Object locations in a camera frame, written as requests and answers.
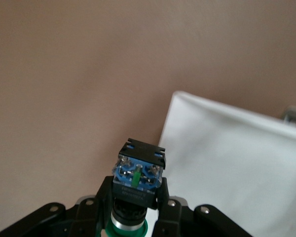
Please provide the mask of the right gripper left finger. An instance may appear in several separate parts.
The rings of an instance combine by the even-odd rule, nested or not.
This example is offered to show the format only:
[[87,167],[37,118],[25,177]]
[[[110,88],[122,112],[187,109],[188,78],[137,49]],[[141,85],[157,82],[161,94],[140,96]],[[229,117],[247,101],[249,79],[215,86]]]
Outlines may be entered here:
[[106,176],[95,196],[97,204],[96,237],[101,236],[102,230],[107,227],[108,222],[111,219],[111,210],[113,206],[112,181],[113,176]]

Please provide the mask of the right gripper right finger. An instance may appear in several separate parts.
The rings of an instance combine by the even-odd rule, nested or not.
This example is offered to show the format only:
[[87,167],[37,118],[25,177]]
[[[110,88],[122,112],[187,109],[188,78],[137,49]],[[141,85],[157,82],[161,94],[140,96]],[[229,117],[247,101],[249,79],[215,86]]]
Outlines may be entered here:
[[168,208],[169,191],[167,178],[162,178],[161,187],[157,192],[157,210],[158,218],[154,224],[152,237],[166,237],[169,233],[168,231],[168,217],[166,211]]

